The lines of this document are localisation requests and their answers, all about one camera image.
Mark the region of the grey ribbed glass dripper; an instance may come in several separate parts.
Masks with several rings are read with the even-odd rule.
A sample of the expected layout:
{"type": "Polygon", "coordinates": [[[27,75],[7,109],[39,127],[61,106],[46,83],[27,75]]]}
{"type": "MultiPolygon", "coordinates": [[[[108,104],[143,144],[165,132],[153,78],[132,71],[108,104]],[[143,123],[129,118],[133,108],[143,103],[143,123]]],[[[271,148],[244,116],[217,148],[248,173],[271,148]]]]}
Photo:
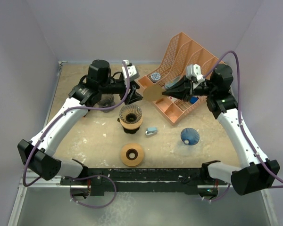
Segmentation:
{"type": "Polygon", "coordinates": [[[120,109],[119,119],[126,124],[134,124],[142,118],[142,110],[137,105],[125,105],[120,109]]]}

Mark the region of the brown paper coffee filter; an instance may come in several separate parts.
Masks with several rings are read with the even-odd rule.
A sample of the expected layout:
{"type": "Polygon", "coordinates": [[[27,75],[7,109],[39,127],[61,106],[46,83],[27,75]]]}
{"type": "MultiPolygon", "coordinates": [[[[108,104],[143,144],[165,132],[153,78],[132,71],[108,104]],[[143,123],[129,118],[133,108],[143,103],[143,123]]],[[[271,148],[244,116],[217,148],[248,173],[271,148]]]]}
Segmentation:
{"type": "Polygon", "coordinates": [[[165,90],[157,84],[147,87],[143,92],[143,99],[149,102],[157,101],[163,97],[165,90]]]}

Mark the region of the wooden ring dripper stand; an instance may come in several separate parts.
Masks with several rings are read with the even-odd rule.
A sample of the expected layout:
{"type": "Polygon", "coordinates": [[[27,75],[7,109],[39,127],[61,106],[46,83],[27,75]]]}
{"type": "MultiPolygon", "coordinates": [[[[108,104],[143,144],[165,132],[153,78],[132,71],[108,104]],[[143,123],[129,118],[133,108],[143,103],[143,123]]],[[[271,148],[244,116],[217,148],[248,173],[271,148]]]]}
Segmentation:
{"type": "Polygon", "coordinates": [[[141,126],[143,116],[140,117],[134,113],[129,113],[125,117],[119,117],[119,122],[123,128],[136,129],[141,126]]]}

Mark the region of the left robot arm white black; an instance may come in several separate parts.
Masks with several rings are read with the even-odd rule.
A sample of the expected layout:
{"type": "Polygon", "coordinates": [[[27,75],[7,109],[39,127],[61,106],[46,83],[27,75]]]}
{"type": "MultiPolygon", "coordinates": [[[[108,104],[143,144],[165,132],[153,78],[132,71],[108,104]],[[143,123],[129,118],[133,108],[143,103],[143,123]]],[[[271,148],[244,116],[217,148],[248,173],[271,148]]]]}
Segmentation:
{"type": "Polygon", "coordinates": [[[137,93],[140,86],[135,82],[139,72],[128,60],[122,61],[122,70],[116,79],[111,74],[110,64],[106,60],[94,60],[88,67],[88,73],[75,85],[58,113],[34,137],[22,139],[17,149],[25,170],[32,170],[39,178],[50,180],[55,176],[66,176],[78,185],[87,181],[85,166],[72,159],[59,160],[54,154],[71,128],[89,111],[95,111],[95,105],[102,95],[118,94],[121,104],[132,104],[142,100],[137,93]]]}

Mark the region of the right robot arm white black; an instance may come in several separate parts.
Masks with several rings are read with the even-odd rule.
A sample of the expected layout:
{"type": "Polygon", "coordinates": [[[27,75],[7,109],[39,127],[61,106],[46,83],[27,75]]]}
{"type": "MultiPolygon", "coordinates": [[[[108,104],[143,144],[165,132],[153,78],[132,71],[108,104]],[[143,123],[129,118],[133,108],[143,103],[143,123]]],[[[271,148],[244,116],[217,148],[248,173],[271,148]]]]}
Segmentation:
{"type": "Polygon", "coordinates": [[[163,90],[162,95],[189,101],[192,97],[205,96],[207,107],[225,129],[237,153],[240,166],[234,167],[220,161],[202,164],[200,179],[212,184],[216,179],[231,184],[239,195],[271,188],[280,165],[270,160],[255,142],[247,126],[243,125],[238,102],[230,92],[233,82],[230,66],[218,64],[209,79],[200,72],[199,65],[189,65],[186,75],[176,84],[163,90]]]}

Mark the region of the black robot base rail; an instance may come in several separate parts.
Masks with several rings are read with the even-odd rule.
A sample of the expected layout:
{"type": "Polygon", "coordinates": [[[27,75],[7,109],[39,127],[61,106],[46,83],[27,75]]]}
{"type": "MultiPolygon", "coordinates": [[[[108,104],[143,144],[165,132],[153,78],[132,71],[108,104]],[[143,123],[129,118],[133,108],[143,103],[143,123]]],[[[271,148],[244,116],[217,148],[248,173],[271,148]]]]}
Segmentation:
{"type": "Polygon", "coordinates": [[[79,178],[64,176],[61,184],[71,188],[86,186],[91,196],[118,191],[216,197],[218,186],[226,183],[201,174],[200,168],[88,168],[79,178]]]}

